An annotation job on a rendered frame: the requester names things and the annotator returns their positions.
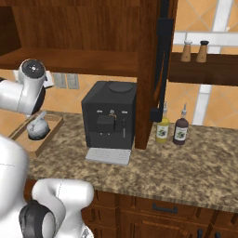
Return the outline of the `grey wall outlet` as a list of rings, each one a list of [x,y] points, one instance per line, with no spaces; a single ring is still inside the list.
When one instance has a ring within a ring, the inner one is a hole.
[[[68,73],[67,83],[69,89],[78,89],[79,88],[78,75],[76,73]]]
[[[66,79],[64,73],[53,73],[54,84],[57,88],[66,88]]]

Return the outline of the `wooden base cabinet door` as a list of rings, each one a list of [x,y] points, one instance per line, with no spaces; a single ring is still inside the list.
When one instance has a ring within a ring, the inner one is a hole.
[[[215,238],[216,231],[220,232],[221,238],[238,238],[238,213],[219,211],[209,238]]]
[[[205,234],[207,226],[126,211],[121,213],[121,238],[197,238],[199,229]]]

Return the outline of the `wooden shaker with black top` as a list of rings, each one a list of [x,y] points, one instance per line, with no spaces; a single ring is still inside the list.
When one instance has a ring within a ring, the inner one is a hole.
[[[206,62],[206,54],[207,54],[207,45],[209,44],[208,41],[202,40],[200,42],[200,48],[196,57],[196,61],[200,63]]]

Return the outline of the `wooden shaker with white top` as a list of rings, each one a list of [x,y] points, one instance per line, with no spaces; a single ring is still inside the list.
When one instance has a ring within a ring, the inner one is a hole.
[[[191,60],[191,40],[184,41],[184,48],[180,60],[183,62],[189,62]]]

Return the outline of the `dark sauce bottle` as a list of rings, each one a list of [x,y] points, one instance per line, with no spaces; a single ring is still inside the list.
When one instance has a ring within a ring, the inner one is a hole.
[[[186,119],[186,114],[187,104],[184,104],[184,108],[181,111],[181,116],[175,123],[173,142],[176,145],[183,145],[187,137],[189,122]]]

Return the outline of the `wooden tray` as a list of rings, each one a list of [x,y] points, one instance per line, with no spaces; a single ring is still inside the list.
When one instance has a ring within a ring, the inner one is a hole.
[[[20,144],[28,152],[30,158],[37,158],[40,155],[40,153],[52,140],[52,138],[56,135],[56,133],[59,131],[60,127],[64,123],[62,117],[55,114],[47,113],[45,115],[45,120],[48,123],[50,131],[43,139],[30,140],[28,138],[26,127],[32,120],[35,119],[36,116],[37,114],[29,117],[23,124],[21,124],[9,135],[11,139],[17,141],[18,144]]]

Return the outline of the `yellow oil bottle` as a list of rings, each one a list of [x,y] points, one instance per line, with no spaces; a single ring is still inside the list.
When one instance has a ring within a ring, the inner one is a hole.
[[[167,103],[164,104],[162,121],[156,126],[155,140],[158,143],[166,143],[168,137],[169,119],[167,118]]]

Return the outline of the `black coffee machine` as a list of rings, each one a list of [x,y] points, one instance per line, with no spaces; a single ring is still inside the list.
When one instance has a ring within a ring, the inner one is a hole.
[[[135,136],[137,84],[98,81],[82,100],[86,159],[128,165]]]

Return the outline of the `wooden wall cabinet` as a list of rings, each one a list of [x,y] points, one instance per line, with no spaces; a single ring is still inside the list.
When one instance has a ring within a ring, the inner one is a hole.
[[[0,0],[0,69],[137,75],[139,0]]]

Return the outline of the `dark wooden wall shelf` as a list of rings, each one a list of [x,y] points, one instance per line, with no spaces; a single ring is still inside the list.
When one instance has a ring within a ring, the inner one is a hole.
[[[238,86],[238,55],[208,54],[205,63],[182,62],[181,54],[173,52],[168,80],[176,83]]]

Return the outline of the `wooden drawer front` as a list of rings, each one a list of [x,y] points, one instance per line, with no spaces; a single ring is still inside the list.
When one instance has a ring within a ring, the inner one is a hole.
[[[167,208],[173,208],[174,206],[176,206],[178,208],[178,213],[170,214],[166,212],[152,210],[152,203],[156,203],[157,206]],[[192,205],[174,204],[129,195],[120,196],[120,206],[122,209],[127,211],[148,213],[157,216],[170,216],[172,218],[190,219],[193,221],[198,221],[202,224],[208,224],[214,213],[212,209],[208,208],[202,208]]]

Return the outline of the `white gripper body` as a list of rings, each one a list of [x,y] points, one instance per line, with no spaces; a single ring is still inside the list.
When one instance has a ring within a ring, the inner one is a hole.
[[[54,85],[53,78],[50,71],[46,71],[46,80],[44,82],[44,87],[49,88]]]

